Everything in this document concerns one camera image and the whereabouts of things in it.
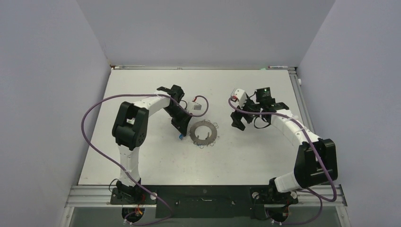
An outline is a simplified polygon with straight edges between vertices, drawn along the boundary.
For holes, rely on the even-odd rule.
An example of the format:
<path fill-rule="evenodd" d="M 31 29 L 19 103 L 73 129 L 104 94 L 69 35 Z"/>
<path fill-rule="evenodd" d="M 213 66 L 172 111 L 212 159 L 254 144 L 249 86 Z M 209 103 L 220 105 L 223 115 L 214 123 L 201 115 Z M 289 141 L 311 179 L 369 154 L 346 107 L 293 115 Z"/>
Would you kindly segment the round metal keyring disc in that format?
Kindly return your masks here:
<path fill-rule="evenodd" d="M 202 120 L 192 124 L 189 128 L 189 136 L 192 143 L 200 149 L 213 147 L 216 144 L 219 125 L 210 120 Z"/>

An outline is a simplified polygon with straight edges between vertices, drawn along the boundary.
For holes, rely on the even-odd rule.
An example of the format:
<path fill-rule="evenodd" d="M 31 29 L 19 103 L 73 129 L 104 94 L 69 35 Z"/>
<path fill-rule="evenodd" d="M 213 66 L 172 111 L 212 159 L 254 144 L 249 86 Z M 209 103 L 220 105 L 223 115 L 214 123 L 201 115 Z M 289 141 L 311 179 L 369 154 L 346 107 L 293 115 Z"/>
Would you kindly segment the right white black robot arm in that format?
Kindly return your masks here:
<path fill-rule="evenodd" d="M 233 108 L 232 126 L 245 130 L 242 120 L 251 123 L 260 118 L 279 130 L 296 151 L 292 171 L 270 179 L 267 196 L 280 202 L 292 192 L 308 190 L 318 198 L 334 202 L 337 192 L 334 180 L 338 178 L 336 146 L 331 139 L 322 139 L 304 126 L 283 102 L 271 96 L 269 87 L 257 89 L 252 100 L 245 90 L 236 88 L 228 104 Z"/>

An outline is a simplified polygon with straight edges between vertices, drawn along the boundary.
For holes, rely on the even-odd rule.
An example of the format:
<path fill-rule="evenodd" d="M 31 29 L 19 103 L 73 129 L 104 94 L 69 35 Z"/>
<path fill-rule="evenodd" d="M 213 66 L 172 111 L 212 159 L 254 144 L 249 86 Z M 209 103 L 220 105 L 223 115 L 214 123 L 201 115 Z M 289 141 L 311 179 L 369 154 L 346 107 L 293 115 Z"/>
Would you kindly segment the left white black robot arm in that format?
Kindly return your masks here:
<path fill-rule="evenodd" d="M 121 103 L 112 128 L 112 136 L 119 148 L 120 164 L 124 167 L 116 183 L 117 192 L 128 203 L 138 203 L 144 199 L 144 190 L 136 184 L 141 181 L 139 148 L 146 139 L 150 116 L 164 109 L 172 118 L 171 124 L 183 136 L 187 135 L 192 117 L 179 106 L 183 97 L 183 89 L 172 85 L 171 88 L 159 87 L 153 96 L 134 103 Z"/>

